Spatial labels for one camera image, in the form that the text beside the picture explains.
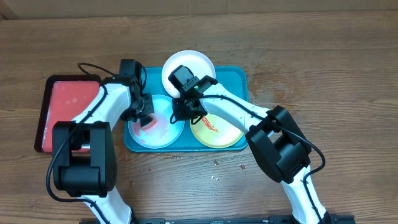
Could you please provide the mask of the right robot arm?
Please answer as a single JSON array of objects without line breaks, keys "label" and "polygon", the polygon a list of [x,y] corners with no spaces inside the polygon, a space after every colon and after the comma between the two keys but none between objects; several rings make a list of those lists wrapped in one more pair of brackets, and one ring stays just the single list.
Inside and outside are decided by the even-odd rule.
[{"label": "right robot arm", "polygon": [[290,113],[253,105],[228,91],[208,75],[198,78],[183,65],[167,77],[179,96],[173,99],[171,122],[196,124],[208,114],[218,116],[244,133],[263,173],[282,184],[292,215],[299,223],[326,223],[327,211],[318,199],[311,175],[322,170],[310,167],[310,153],[319,151],[301,132]]}]

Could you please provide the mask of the light blue plate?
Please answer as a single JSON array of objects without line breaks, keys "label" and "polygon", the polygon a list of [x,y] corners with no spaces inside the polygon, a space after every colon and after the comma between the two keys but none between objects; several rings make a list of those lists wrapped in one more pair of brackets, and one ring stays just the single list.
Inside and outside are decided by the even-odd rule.
[{"label": "light blue plate", "polygon": [[135,143],[148,149],[161,149],[174,143],[182,134],[184,121],[170,122],[173,113],[172,99],[165,95],[152,95],[154,113],[149,116],[152,121],[142,126],[140,122],[127,123],[128,137]]}]

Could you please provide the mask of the white plate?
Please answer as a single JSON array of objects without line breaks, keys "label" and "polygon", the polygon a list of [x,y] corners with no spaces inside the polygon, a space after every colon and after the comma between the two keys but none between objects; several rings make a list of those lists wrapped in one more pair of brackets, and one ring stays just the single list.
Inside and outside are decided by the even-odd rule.
[{"label": "white plate", "polygon": [[215,67],[212,61],[203,53],[194,50],[183,50],[173,54],[162,67],[162,84],[172,98],[178,98],[180,93],[168,80],[170,74],[180,65],[188,67],[194,76],[199,79],[204,76],[216,78]]}]

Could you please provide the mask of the dark green sponge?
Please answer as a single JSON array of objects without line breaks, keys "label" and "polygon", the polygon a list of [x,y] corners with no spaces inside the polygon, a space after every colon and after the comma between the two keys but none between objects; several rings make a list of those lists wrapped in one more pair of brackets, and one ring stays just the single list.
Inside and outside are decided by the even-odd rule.
[{"label": "dark green sponge", "polygon": [[149,129],[157,123],[157,120],[153,116],[145,116],[140,119],[141,129]]}]

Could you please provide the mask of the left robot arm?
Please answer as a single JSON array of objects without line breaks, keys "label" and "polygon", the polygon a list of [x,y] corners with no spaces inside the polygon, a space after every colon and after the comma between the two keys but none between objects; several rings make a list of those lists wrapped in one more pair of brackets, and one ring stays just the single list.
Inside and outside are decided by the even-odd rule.
[{"label": "left robot arm", "polygon": [[52,130],[53,156],[46,175],[48,194],[63,203],[83,202],[98,223],[137,223],[117,188],[117,161],[112,130],[118,120],[147,127],[154,113],[144,93],[147,72],[134,59],[122,59],[117,74],[99,81],[99,92],[71,121]]}]

